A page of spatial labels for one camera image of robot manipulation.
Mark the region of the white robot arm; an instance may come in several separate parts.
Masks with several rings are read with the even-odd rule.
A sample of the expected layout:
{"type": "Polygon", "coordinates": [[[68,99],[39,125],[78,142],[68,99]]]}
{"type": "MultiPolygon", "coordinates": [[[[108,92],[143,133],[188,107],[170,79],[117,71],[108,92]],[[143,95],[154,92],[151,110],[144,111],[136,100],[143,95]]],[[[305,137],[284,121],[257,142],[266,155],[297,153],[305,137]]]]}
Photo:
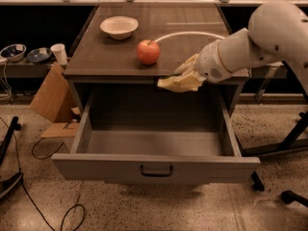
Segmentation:
{"type": "Polygon", "coordinates": [[[174,92],[197,91],[242,69],[284,61],[308,92],[308,17],[296,5],[270,1],[258,7],[248,26],[217,39],[181,64],[157,86],[174,92]]]}

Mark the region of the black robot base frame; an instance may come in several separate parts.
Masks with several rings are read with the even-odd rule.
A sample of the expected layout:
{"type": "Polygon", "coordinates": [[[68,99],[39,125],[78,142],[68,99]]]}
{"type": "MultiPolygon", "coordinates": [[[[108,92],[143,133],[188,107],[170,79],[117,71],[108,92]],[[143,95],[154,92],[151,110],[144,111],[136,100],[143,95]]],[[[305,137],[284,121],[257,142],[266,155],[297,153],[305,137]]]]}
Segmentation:
{"type": "MultiPolygon", "coordinates": [[[[299,139],[298,137],[308,128],[308,112],[300,113],[300,119],[287,135],[287,137],[279,143],[243,148],[240,140],[237,140],[240,151],[244,157],[260,156],[263,154],[280,153],[286,151],[294,151],[308,147],[308,139],[299,139]]],[[[280,194],[280,199],[285,204],[298,202],[299,204],[308,207],[308,199],[291,190],[284,191],[280,194]]]]}

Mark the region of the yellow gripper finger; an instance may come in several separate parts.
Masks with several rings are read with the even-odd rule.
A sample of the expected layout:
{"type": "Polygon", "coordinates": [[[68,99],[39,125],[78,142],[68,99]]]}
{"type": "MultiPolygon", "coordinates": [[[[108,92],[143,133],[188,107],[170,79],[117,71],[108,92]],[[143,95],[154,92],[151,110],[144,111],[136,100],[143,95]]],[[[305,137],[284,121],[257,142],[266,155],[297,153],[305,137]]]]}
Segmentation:
{"type": "Polygon", "coordinates": [[[173,92],[198,91],[198,88],[202,86],[204,81],[204,77],[193,71],[186,75],[182,74],[178,77],[158,80],[157,86],[173,92]]]}
{"type": "Polygon", "coordinates": [[[190,58],[188,58],[184,63],[179,65],[175,70],[175,74],[183,74],[186,70],[190,68],[194,68],[195,61],[197,59],[198,55],[194,54],[190,58]]]}

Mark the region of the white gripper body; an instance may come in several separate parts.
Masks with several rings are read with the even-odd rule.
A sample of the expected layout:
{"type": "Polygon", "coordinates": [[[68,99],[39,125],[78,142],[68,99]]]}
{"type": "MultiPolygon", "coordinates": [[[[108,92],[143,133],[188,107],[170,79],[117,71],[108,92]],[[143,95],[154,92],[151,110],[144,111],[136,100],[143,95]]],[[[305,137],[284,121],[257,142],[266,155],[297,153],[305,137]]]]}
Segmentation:
{"type": "Polygon", "coordinates": [[[219,83],[232,76],[219,58],[219,43],[220,39],[217,39],[206,45],[199,52],[194,64],[195,70],[210,83],[219,83]]]}

